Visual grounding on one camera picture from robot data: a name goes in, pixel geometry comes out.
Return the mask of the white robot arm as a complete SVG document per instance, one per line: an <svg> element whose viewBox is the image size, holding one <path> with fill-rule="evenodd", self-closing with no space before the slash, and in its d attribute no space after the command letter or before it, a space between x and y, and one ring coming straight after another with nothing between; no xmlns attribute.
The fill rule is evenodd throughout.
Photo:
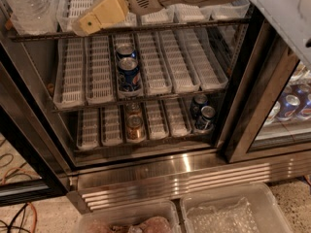
<svg viewBox="0 0 311 233"><path fill-rule="evenodd" d="M72 22L81 37L110 28L133 13L144 16L168 6L219 6L235 0L95 0ZM306 65L311 64L311 0L249 0Z"/></svg>

